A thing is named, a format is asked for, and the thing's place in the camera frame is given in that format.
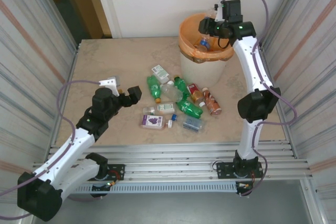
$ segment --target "white bottle cap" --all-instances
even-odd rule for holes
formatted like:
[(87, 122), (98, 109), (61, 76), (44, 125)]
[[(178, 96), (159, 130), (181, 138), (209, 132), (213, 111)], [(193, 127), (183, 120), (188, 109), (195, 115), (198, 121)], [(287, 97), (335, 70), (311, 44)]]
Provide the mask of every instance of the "white bottle cap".
[(168, 120), (168, 128), (171, 128), (173, 126), (173, 120)]

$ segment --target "bottle cap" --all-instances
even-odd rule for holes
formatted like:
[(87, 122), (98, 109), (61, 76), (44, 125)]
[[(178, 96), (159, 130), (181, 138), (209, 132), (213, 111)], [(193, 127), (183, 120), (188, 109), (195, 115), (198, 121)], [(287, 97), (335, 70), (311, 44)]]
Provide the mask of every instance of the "bottle cap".
[(171, 128), (173, 126), (173, 120), (168, 120), (168, 128)]
[(177, 115), (176, 115), (176, 114), (173, 114), (173, 115), (172, 115), (172, 120), (173, 120), (173, 121), (176, 121), (176, 119), (177, 119)]

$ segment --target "trash bin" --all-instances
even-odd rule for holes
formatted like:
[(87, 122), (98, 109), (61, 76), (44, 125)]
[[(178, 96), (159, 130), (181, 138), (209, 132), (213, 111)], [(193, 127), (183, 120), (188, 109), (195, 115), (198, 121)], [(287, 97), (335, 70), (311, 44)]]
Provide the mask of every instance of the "trash bin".
[[(211, 46), (209, 52), (200, 52), (195, 48), (202, 39), (198, 26), (204, 15), (204, 13), (192, 15), (180, 24), (178, 43), (183, 79), (187, 83), (209, 88), (219, 81), (226, 61), (233, 56), (234, 51), (230, 45), (226, 49), (220, 48), (218, 38), (213, 37), (209, 39)], [(224, 47), (227, 41), (227, 39), (221, 39), (221, 46)]]

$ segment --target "green plastic bottle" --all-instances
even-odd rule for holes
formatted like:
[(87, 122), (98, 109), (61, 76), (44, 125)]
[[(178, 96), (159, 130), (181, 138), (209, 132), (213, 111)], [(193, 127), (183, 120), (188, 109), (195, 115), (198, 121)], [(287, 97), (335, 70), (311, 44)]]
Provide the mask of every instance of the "green plastic bottle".
[(156, 103), (161, 102), (161, 90), (160, 90), (160, 83), (154, 75), (147, 77), (147, 84), (149, 91), (151, 92), (152, 97), (154, 97)]
[(203, 113), (202, 109), (187, 100), (182, 100), (181, 102), (177, 102), (176, 104), (182, 112), (194, 118), (199, 119)]
[(190, 96), (189, 90), (187, 88), (187, 85), (185, 84), (185, 81), (180, 78), (179, 76), (176, 76), (174, 78), (174, 86), (177, 87), (177, 89), (181, 90), (183, 93), (183, 99), (187, 99), (187, 97)]

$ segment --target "floor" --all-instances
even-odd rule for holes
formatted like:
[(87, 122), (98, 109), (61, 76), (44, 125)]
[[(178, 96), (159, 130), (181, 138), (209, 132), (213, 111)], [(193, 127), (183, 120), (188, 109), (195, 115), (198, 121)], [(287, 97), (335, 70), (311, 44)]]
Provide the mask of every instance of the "floor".
[(102, 201), (66, 200), (50, 224), (310, 224), (300, 182), (271, 181), (250, 195), (123, 194)]
[[(171, 129), (161, 131), (143, 129), (139, 126), (142, 111), (146, 106), (154, 106), (146, 83), (151, 68), (160, 64), (173, 77), (182, 74), (180, 50), (177, 37), (161, 38), (122, 38), (83, 40), (73, 73), (73, 80), (105, 80), (110, 76), (120, 77), (120, 88), (139, 86), (142, 97), (138, 104), (122, 108), (119, 114), (109, 121), (109, 128), (96, 142), (96, 145), (136, 145), (136, 144), (176, 144), (239, 142), (243, 129), (243, 119), (237, 111), (237, 102), (244, 97), (246, 81), (237, 56), (228, 60), (220, 81), (209, 87), (223, 111), (219, 116), (210, 116), (204, 109), (201, 119), (206, 122), (202, 133), (194, 133), (173, 123)], [(74, 124), (83, 116), (86, 108), (92, 106), (92, 96), (98, 85), (79, 83), (70, 87), (64, 115)], [(162, 95), (162, 101), (168, 98)], [(279, 122), (276, 109), (267, 119)], [(70, 125), (62, 121), (57, 145), (63, 144), (71, 134)], [(285, 139), (281, 126), (265, 125), (261, 140)]]

